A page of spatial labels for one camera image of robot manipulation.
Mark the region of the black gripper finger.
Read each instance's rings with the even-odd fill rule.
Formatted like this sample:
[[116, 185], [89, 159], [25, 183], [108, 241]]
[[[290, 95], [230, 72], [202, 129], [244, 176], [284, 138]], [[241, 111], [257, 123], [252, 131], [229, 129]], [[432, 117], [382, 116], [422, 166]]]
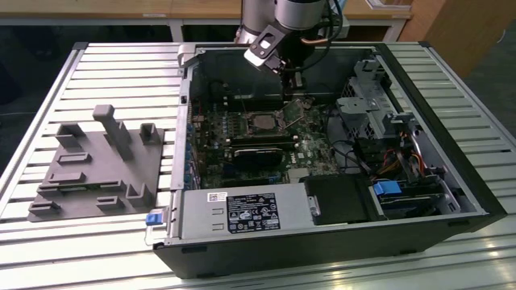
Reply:
[[301, 72], [284, 72], [281, 80], [281, 98], [292, 100], [293, 97], [302, 96], [306, 91], [306, 81]]

